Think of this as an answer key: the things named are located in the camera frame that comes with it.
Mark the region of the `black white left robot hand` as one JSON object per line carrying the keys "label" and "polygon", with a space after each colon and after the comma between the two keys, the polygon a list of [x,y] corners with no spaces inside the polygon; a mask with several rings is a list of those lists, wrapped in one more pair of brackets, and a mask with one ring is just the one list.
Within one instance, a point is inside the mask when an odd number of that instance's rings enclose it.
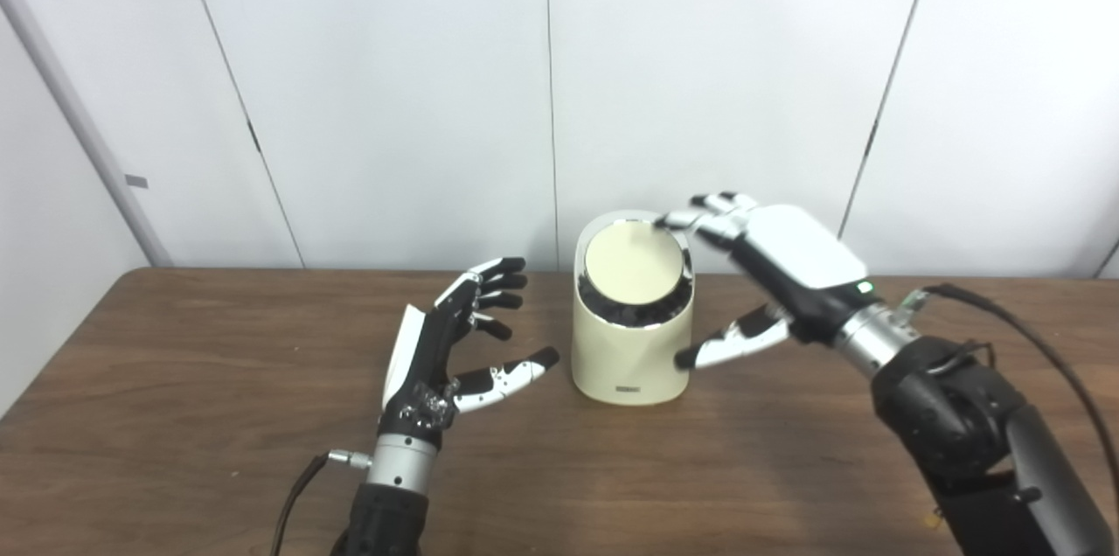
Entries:
{"label": "black white left robot hand", "polygon": [[463,413],[485,409],[524,390],[560,362],[544,346],[529,356],[472,373],[448,371],[452,350],[485,333],[511,340],[513,330],[491,309],[519,309],[527,285],[523,257],[499,257],[467,268],[427,308],[407,305],[389,357],[377,436],[398,435],[442,446],[443,434]]}

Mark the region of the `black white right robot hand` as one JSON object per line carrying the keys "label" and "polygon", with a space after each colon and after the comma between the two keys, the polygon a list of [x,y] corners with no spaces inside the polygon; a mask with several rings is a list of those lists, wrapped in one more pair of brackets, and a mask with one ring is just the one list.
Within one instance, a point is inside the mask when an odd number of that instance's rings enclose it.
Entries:
{"label": "black white right robot hand", "polygon": [[694,195],[689,205],[662,214],[655,227],[692,233],[727,254],[772,305],[750,310],[675,354],[683,373],[767,350],[788,337],[836,346],[853,317],[878,304],[864,262],[803,208],[760,205],[736,192]]}

